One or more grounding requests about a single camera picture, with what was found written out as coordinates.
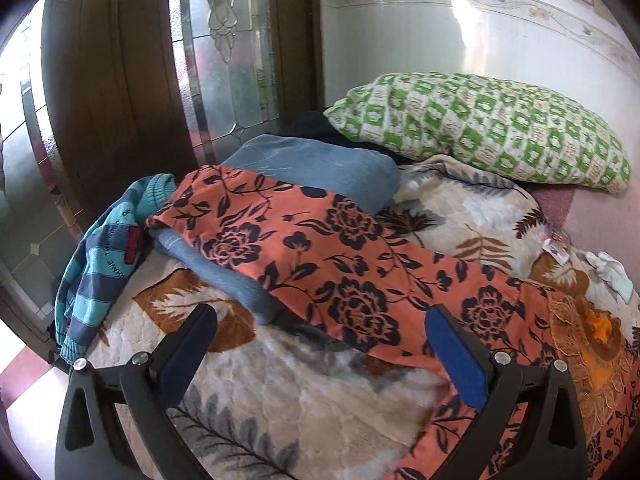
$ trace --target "metal bolt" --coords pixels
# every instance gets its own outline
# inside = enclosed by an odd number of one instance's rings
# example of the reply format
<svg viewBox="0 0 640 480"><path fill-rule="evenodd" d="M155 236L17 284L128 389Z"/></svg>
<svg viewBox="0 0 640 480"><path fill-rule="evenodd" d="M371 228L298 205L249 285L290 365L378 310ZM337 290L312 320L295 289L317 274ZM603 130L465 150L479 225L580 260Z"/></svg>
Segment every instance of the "metal bolt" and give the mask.
<svg viewBox="0 0 640 480"><path fill-rule="evenodd" d="M569 369L569 367L566 365L564 361L562 361L562 359L556 359L554 361L554 368L559 372L565 372Z"/></svg>
<svg viewBox="0 0 640 480"><path fill-rule="evenodd" d="M80 370L82 370L84 367L86 366L86 359L84 357L81 357L79 359L76 359L74 361L74 370L76 372L79 372Z"/></svg>
<svg viewBox="0 0 640 480"><path fill-rule="evenodd" d="M136 366L141 366L149 361L149 354L146 352L138 352L131 358L131 362Z"/></svg>
<svg viewBox="0 0 640 480"><path fill-rule="evenodd" d="M511 356L507 352L496 352L494 359L499 365L508 365L511 362Z"/></svg>

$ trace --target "green and white pillow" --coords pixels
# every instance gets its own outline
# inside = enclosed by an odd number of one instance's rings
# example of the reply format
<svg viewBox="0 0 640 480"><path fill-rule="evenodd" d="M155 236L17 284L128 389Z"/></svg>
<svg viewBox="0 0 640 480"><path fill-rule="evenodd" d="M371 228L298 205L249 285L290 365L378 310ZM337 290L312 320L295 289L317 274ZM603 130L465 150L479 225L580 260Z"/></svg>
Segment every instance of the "green and white pillow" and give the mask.
<svg viewBox="0 0 640 480"><path fill-rule="evenodd" d="M324 113L351 140L413 160L445 153L515 180L617 193L631 176L622 143L595 113L535 85L471 74L390 74Z"/></svg>

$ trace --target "white wall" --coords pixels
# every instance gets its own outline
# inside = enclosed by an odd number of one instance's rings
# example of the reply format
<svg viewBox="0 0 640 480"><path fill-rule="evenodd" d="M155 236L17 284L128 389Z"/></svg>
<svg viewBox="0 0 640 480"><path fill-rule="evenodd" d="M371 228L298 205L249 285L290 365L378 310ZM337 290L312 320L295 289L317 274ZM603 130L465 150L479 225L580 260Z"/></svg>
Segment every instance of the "white wall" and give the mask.
<svg viewBox="0 0 640 480"><path fill-rule="evenodd" d="M581 21L574 16L584 8L572 0L322 4L327 104L382 73L439 70L529 82L600 114L640 168L640 61L628 42L616 40L622 32L592 10Z"/></svg>

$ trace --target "white glove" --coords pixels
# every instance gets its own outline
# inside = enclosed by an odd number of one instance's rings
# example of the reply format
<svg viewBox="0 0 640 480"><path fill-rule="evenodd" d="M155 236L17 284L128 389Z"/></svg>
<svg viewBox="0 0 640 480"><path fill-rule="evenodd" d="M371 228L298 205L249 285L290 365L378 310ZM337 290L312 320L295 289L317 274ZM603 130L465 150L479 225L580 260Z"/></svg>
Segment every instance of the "white glove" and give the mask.
<svg viewBox="0 0 640 480"><path fill-rule="evenodd" d="M587 253L587 261L591 267L596 269L596 274L604 282L609 283L610 287L625 300L625 303L629 303L634 291L634 284L627 277L625 267L605 252L598 253L598 256Z"/></svg>

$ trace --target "striped sweater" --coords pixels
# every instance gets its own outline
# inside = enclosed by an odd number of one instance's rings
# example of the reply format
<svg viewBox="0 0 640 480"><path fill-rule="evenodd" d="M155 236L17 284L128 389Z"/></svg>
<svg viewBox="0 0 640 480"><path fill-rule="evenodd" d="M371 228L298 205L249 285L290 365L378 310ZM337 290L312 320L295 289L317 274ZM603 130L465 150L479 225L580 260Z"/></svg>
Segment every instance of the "striped sweater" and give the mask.
<svg viewBox="0 0 640 480"><path fill-rule="evenodd" d="M56 340L68 363L82 357L98 333L136 268L146 217L175 188L167 173L134 182L84 234L56 295Z"/></svg>

